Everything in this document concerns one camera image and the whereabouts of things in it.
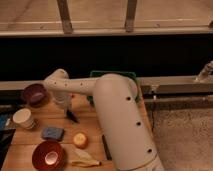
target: wooden tabletop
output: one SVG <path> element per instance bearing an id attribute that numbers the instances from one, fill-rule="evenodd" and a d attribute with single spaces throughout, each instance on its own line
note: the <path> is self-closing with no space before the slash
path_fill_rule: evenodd
<path id="1" fill-rule="evenodd" d="M 62 168 L 63 171 L 115 171 L 112 161 L 106 159 L 104 146 L 102 142 L 102 132 L 95 112 L 86 99 L 86 96 L 75 94 L 72 98 L 72 111 L 77 117 L 79 123 L 73 123 L 66 118 L 64 111 L 59 109 L 49 98 L 49 101 L 40 107 L 30 107 L 33 116 L 36 119 L 36 127 L 33 130 L 25 130 L 17 127 L 11 146 L 5 158 L 2 171 L 33 171 L 32 154 L 38 144 L 44 141 L 41 138 L 41 131 L 45 126 L 54 126 L 63 128 L 65 134 L 60 142 L 66 152 L 67 162 Z M 149 127 L 147 112 L 143 100 L 140 100 L 138 107 L 141 110 L 142 118 Z M 77 132 L 84 132 L 88 135 L 89 145 L 85 149 L 93 158 L 101 161 L 101 166 L 91 168 L 80 168 L 72 166 L 74 153 L 73 136 Z"/>

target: black panel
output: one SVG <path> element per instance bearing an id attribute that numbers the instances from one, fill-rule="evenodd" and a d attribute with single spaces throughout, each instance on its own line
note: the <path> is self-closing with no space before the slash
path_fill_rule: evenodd
<path id="1" fill-rule="evenodd" d="M 1 38 L 0 50 L 0 81 L 44 79 L 60 67 L 71 77 L 196 75 L 213 59 L 213 35 Z"/>

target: gray floor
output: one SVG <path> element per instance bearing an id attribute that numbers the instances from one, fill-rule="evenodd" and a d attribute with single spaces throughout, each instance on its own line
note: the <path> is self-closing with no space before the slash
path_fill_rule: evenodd
<path id="1" fill-rule="evenodd" d="M 127 0 L 68 0 L 74 28 L 123 28 Z M 212 0 L 138 0 L 135 27 L 207 26 Z M 61 29 L 56 0 L 1 0 L 0 31 Z"/>
<path id="2" fill-rule="evenodd" d="M 174 98 L 146 102 L 146 105 L 166 170 L 213 170 L 212 101 Z"/>

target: paper cup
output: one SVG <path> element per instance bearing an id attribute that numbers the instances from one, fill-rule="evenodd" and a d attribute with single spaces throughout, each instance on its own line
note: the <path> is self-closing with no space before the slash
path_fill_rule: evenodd
<path id="1" fill-rule="evenodd" d="M 32 129 L 35 126 L 35 120 L 32 116 L 32 113 L 27 108 L 18 110 L 13 115 L 13 122 L 25 129 Z"/>

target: bowl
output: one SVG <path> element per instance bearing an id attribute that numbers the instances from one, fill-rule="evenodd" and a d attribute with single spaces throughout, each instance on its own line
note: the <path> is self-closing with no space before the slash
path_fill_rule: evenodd
<path id="1" fill-rule="evenodd" d="M 36 83 L 27 86 L 21 93 L 21 98 L 28 104 L 37 104 L 47 95 L 47 91 L 42 84 Z"/>
<path id="2" fill-rule="evenodd" d="M 61 166 L 63 156 L 64 150 L 60 143 L 54 140 L 46 140 L 34 150 L 32 163 L 39 171 L 54 171 Z"/>

